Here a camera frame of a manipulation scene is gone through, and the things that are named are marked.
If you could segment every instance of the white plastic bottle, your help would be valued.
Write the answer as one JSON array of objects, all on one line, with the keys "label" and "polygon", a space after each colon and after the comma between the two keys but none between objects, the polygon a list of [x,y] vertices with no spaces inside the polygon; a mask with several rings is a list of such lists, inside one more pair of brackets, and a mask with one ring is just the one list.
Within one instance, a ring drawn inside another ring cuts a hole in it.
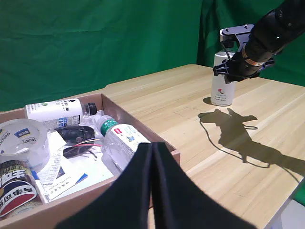
[{"label": "white plastic bottle", "polygon": [[136,128],[128,124],[118,124],[108,115],[97,122],[104,136],[106,150],[120,170],[124,170],[136,152],[139,143],[150,143]]},{"label": "white plastic bottle", "polygon": [[[229,52],[230,57],[234,55],[234,52]],[[223,60],[228,60],[228,56],[225,51],[221,51],[215,54],[214,66],[220,65]],[[225,83],[224,75],[213,75],[212,79],[212,91],[211,91],[211,103],[216,106],[229,106],[232,104],[235,93],[236,82]]]},{"label": "white plastic bottle", "polygon": [[78,125],[83,118],[95,115],[95,103],[83,104],[79,99],[67,99],[39,104],[28,104],[24,107],[25,117],[42,122],[48,129]]}]

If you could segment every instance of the roll of tape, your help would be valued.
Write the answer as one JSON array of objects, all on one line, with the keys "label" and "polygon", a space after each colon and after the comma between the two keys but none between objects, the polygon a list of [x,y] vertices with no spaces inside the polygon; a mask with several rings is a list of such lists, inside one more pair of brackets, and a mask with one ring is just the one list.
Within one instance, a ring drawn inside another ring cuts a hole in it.
[{"label": "roll of tape", "polygon": [[22,118],[0,124],[0,163],[19,160],[39,172],[49,158],[47,130],[40,122]]}]

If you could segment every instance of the green backdrop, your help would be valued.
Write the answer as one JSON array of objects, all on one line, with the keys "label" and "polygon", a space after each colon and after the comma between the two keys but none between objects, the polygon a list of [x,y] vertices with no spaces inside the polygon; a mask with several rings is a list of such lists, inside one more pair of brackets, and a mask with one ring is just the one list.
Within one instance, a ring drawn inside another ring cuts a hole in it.
[{"label": "green backdrop", "polygon": [[[255,23],[282,0],[1,0],[0,110],[198,63],[221,28]],[[305,85],[305,36],[262,77]]]}]

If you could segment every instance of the cardboard box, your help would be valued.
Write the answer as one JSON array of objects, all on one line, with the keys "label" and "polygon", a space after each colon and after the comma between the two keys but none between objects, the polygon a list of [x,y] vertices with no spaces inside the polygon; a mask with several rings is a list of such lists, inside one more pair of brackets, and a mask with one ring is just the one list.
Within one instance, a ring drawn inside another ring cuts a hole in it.
[{"label": "cardboard box", "polygon": [[[112,116],[120,124],[130,124],[138,129],[151,142],[165,142],[175,160],[180,163],[180,153],[172,145],[154,133],[139,120],[124,111],[117,104],[101,93],[78,97],[83,103],[95,102],[98,110],[104,110],[106,115]],[[24,118],[24,109],[17,109],[0,113],[0,123],[11,119]],[[34,208],[31,211],[0,221],[0,229],[52,229],[65,218],[75,214],[98,196],[100,196],[117,177],[112,177],[98,184],[75,192],[66,197]]]}]

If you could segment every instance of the red wire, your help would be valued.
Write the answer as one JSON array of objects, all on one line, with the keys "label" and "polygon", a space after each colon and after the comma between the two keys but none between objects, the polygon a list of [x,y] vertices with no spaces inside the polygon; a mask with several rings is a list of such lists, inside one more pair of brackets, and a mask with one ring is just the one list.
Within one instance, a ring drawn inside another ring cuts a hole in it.
[{"label": "red wire", "polygon": [[82,145],[74,145],[73,147],[77,147],[77,146],[102,146],[102,145],[98,145],[98,144],[82,144]]}]

